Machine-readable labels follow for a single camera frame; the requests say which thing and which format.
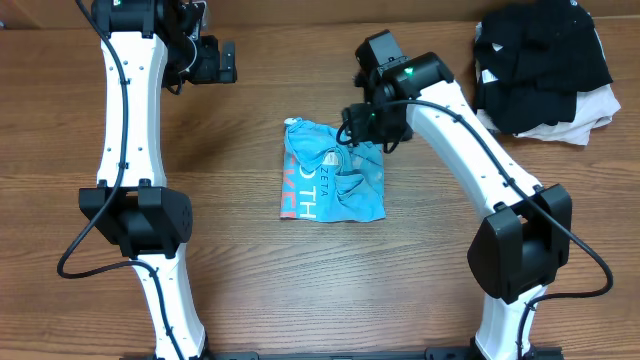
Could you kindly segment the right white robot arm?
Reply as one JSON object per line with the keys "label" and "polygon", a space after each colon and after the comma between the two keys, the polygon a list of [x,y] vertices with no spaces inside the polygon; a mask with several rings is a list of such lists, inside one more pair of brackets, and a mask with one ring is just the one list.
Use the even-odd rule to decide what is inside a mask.
{"label": "right white robot arm", "polygon": [[469,345],[430,347],[428,359],[561,359],[561,348],[532,345],[536,304],[568,261],[572,201],[544,187],[489,134],[453,73],[434,53],[356,52],[354,79],[365,101],[346,108],[339,132],[352,145],[371,141],[392,152],[421,135],[449,167],[481,220],[467,252],[485,293],[482,321]]}

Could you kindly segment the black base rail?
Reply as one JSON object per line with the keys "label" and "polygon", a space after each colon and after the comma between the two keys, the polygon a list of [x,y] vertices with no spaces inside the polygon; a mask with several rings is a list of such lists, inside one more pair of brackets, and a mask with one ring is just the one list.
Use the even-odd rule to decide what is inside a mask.
{"label": "black base rail", "polygon": [[211,353],[205,360],[465,360],[482,359],[480,352],[471,346],[433,347],[420,351],[351,352],[323,354],[258,354],[256,352]]}

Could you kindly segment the pile of black clothes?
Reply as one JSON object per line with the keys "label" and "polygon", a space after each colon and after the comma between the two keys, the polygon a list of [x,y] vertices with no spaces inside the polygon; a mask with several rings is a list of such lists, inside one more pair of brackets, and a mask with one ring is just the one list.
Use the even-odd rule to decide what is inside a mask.
{"label": "pile of black clothes", "polygon": [[613,83],[594,21],[575,1],[512,3],[487,14],[473,55],[475,111],[499,133],[573,124],[579,97]]}

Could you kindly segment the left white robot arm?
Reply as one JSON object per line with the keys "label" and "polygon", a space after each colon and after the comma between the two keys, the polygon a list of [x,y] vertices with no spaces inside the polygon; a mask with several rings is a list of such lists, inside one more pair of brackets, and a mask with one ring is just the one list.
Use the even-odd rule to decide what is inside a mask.
{"label": "left white robot arm", "polygon": [[161,93],[235,82],[235,45],[203,34],[204,1],[100,0],[80,10],[101,39],[106,114],[96,184],[79,191],[89,222],[78,237],[99,231],[120,249],[115,266],[136,273],[154,328],[152,358],[210,359],[186,266],[192,203],[169,188],[162,160]]}

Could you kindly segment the light blue t-shirt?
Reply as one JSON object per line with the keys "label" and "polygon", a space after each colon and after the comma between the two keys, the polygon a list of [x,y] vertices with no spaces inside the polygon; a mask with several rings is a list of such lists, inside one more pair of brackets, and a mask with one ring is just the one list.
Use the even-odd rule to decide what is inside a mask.
{"label": "light blue t-shirt", "polygon": [[368,223],[386,217],[382,148],[340,145],[337,132],[303,118],[284,120],[282,219]]}

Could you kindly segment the white folded garment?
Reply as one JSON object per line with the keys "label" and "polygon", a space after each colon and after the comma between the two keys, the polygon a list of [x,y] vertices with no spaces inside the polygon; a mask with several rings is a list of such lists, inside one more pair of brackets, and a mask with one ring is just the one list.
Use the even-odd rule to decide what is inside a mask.
{"label": "white folded garment", "polygon": [[[579,146],[587,145],[591,131],[611,123],[613,116],[621,109],[621,105],[616,99],[611,85],[596,94],[589,93],[581,95],[579,98],[581,101],[578,105],[579,120],[577,122],[549,128],[538,127],[524,134],[513,136],[543,141],[561,141]],[[485,121],[482,119],[480,121],[485,126]]]}

